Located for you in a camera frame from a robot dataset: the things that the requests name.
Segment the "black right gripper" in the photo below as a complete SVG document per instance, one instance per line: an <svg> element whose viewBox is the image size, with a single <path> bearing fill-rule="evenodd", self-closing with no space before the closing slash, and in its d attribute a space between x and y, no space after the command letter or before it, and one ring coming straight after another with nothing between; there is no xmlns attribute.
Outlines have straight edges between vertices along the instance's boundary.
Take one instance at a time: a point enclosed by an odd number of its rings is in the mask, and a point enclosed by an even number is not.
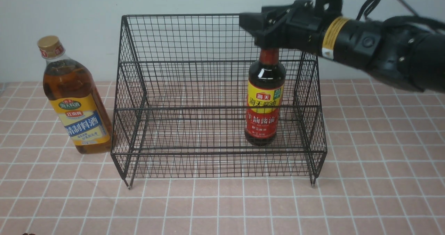
<svg viewBox="0 0 445 235"><path fill-rule="evenodd" d="M239 26L253 37L264 34L266 18L278 23L281 48L297 49L307 53L321 52L323 19L316 15L311 0L296 0L293 4L263 6L262 13L239 14Z"/></svg>

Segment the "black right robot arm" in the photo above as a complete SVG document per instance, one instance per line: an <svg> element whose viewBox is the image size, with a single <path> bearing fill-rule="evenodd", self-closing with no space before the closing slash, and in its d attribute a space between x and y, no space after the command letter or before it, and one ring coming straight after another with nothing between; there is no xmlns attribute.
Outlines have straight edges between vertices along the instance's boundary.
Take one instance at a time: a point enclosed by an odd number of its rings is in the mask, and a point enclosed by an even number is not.
<svg viewBox="0 0 445 235"><path fill-rule="evenodd" d="M355 19L343 0L296 0L241 13L239 25L262 49L296 49L359 69L396 89L445 90L444 23L413 12L371 20L380 0L367 0Z"/></svg>

